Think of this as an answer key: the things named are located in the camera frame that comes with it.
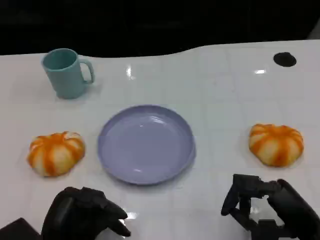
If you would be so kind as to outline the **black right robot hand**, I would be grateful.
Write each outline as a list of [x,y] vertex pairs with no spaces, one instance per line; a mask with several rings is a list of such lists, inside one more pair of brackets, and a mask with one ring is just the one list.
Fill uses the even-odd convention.
[[[274,219],[250,218],[251,199],[267,196],[268,204],[284,222],[277,225]],[[320,218],[301,195],[284,179],[262,181],[259,176],[234,174],[232,186],[222,205],[221,215],[231,215],[253,240],[298,238],[318,240]]]

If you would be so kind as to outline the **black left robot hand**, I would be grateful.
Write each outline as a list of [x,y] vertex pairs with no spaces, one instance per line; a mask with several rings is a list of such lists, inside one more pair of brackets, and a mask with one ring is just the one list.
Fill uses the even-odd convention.
[[94,240],[110,229],[122,237],[131,232],[121,223],[127,213],[107,199],[104,192],[88,187],[67,187],[54,198],[43,222],[43,240]]

